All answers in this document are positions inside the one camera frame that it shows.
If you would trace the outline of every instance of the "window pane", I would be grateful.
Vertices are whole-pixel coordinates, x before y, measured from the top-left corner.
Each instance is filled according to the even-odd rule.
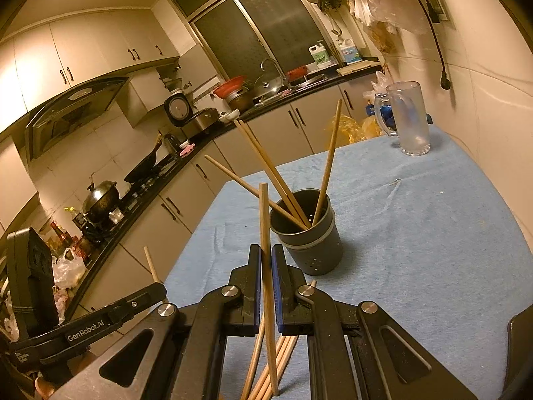
[[[226,0],[194,22],[228,77],[261,75],[268,54],[233,0]]]
[[[239,0],[288,72],[313,62],[309,47],[322,34],[301,0]]]

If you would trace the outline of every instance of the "red plastic bowl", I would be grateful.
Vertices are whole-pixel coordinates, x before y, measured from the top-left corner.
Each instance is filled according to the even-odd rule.
[[[298,78],[302,78],[304,75],[307,75],[307,66],[300,66],[299,68],[292,69],[286,73],[289,81],[294,81]]]
[[[213,90],[213,93],[217,95],[220,99],[226,99],[231,92],[238,90],[244,84],[245,76],[235,77],[226,81],[220,87],[217,87]]]

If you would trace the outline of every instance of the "black countertop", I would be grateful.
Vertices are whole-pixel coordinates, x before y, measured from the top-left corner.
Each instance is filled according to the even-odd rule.
[[[279,108],[279,106],[295,101],[301,97],[305,97],[307,95],[319,92],[320,90],[335,86],[337,84],[340,84],[341,82],[369,75],[380,69],[380,66],[372,66],[370,68],[362,69],[360,71],[350,73],[345,76],[340,76],[335,69],[330,70],[326,72],[326,75],[328,76],[327,80],[319,82],[318,84],[314,84],[311,87],[297,90],[296,92],[293,92],[286,96],[282,96],[278,100],[268,102],[265,105],[255,106],[254,108],[243,113],[241,119],[243,119],[243,121],[250,121],[256,117],[261,116],[262,114],[272,111],[275,108]],[[113,250],[122,240],[126,232],[130,229],[133,223],[141,216],[141,214],[150,205],[150,203],[152,203],[152,201],[156,198],[159,192],[161,192],[161,190],[163,190],[163,188],[166,187],[166,185],[169,184],[172,179],[174,179],[174,177],[180,172],[180,170],[184,166],[186,166],[189,161],[194,158],[204,147],[206,147],[207,144],[209,144],[212,140],[216,139],[220,135],[225,134],[226,132],[234,128],[235,125],[233,123],[228,123],[226,125],[212,125],[209,128],[208,133],[202,133],[195,137],[194,143],[196,144],[196,146],[193,152],[189,153],[185,158],[180,158],[179,156],[177,156],[174,163],[171,166],[167,167],[167,170],[156,178],[155,183],[150,187],[147,192],[143,193],[133,210],[131,210],[127,213],[127,215],[125,215],[124,219],[111,231],[110,237],[107,238],[105,242],[100,246],[100,248],[98,248],[97,251],[91,255],[91,262],[87,267],[87,272],[85,273],[85,276],[83,277],[82,281],[76,287],[76,290],[74,290],[75,295],[71,299],[69,306],[65,311],[65,322],[68,322],[72,319],[72,316],[74,315],[76,308],[81,302],[83,295],[89,289],[92,281],[96,277],[97,273],[100,271],[100,268],[106,263],[107,258],[111,255]]]

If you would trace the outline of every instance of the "faucet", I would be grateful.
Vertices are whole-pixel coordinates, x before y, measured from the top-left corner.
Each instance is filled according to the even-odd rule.
[[[265,58],[262,62],[261,62],[261,70],[264,72],[265,71],[265,62],[272,62],[272,64],[274,65],[275,69],[278,71],[279,73],[279,76],[281,77],[282,81],[283,81],[283,85],[285,87],[287,87],[289,90],[292,90],[292,86],[290,85],[290,81],[289,79],[287,78],[287,76],[283,73],[283,71],[281,70],[281,67],[279,65],[279,63],[274,60],[273,58]]]

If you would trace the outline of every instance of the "range hood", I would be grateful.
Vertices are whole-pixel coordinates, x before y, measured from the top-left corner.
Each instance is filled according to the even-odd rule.
[[[80,126],[102,115],[129,79],[113,77],[88,81],[47,102],[26,126],[28,162]]]

